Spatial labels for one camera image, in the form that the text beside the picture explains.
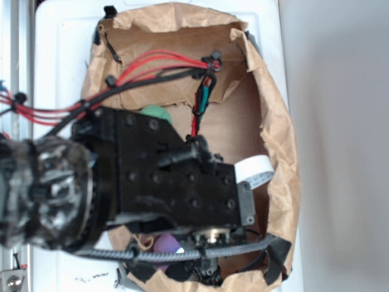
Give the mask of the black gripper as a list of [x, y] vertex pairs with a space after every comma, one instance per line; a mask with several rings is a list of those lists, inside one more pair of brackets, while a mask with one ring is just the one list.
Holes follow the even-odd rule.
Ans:
[[136, 234], [229, 232], [255, 222], [253, 193], [202, 136], [182, 139], [166, 120], [102, 107], [72, 127], [94, 155], [104, 227]]

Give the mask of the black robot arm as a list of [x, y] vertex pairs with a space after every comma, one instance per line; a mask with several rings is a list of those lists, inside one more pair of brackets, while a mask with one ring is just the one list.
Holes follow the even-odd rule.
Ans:
[[100, 108], [69, 138], [1, 141], [1, 244], [76, 252], [103, 231], [230, 232], [255, 221], [253, 193], [202, 136], [166, 120]]

